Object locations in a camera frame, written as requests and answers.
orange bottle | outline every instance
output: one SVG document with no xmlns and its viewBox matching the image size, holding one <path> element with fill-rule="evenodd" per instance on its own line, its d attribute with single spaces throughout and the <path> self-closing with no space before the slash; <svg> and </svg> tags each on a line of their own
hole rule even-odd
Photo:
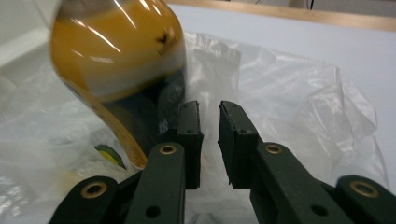
<svg viewBox="0 0 396 224">
<path fill-rule="evenodd" d="M 143 169 L 176 126 L 184 100 L 185 47 L 176 15 L 160 0 L 63 0 L 51 59 L 61 80 Z"/>
</svg>

screw hole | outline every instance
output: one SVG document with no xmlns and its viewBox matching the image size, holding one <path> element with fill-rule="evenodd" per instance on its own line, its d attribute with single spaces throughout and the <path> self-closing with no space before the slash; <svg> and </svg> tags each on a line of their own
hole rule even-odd
<svg viewBox="0 0 396 224">
<path fill-rule="evenodd" d="M 271 154 L 280 154 L 283 152 L 283 149 L 281 147 L 275 145 L 268 145 L 265 147 L 265 150 L 267 150 L 267 152 Z"/>
<path fill-rule="evenodd" d="M 160 152 L 163 155 L 170 155 L 176 152 L 176 147 L 174 146 L 164 146 L 160 148 Z"/>
<path fill-rule="evenodd" d="M 312 205 L 311 210 L 321 217 L 326 217 L 328 215 L 327 209 L 317 204 Z"/>
<path fill-rule="evenodd" d="M 161 209 L 159 206 L 150 206 L 146 209 L 146 217 L 155 218 L 159 216 L 161 213 Z"/>
</svg>

clear plastic bag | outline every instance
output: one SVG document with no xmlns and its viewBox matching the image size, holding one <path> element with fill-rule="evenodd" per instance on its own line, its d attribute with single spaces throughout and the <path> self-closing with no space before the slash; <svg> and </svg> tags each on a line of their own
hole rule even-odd
<svg viewBox="0 0 396 224">
<path fill-rule="evenodd" d="M 387 185 L 372 137 L 375 110 L 338 68 L 208 35 L 185 39 L 186 100 L 198 100 L 205 135 L 201 187 L 186 193 L 186 223 L 257 222 L 248 191 L 228 185 L 217 144 L 221 100 L 244 107 L 264 141 L 290 148 L 316 178 L 332 184 L 355 173 Z M 111 145 L 127 161 L 114 134 L 63 86 L 50 61 L 3 102 L 0 222 L 47 222 L 82 178 L 121 181 L 133 173 L 93 148 Z"/>
</svg>

